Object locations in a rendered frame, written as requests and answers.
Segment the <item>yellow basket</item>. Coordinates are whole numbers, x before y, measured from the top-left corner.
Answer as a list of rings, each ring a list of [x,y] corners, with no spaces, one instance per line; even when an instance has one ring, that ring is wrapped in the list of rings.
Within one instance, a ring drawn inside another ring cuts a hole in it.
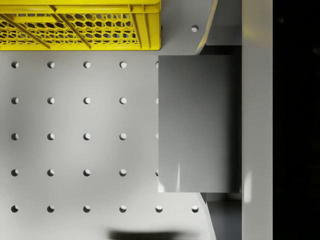
[[[0,51],[157,51],[161,0],[0,0]]]

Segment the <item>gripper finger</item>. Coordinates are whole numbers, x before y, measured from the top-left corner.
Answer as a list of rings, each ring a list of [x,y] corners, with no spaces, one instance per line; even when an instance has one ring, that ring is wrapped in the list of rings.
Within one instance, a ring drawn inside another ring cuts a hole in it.
[[[242,194],[202,192],[216,240],[242,240]]]
[[[212,0],[197,55],[242,53],[242,0]]]

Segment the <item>grey cube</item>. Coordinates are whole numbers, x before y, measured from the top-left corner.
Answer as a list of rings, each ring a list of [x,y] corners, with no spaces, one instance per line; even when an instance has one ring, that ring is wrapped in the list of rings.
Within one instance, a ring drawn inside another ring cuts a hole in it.
[[[164,192],[240,191],[241,83],[236,55],[159,57],[159,182]]]

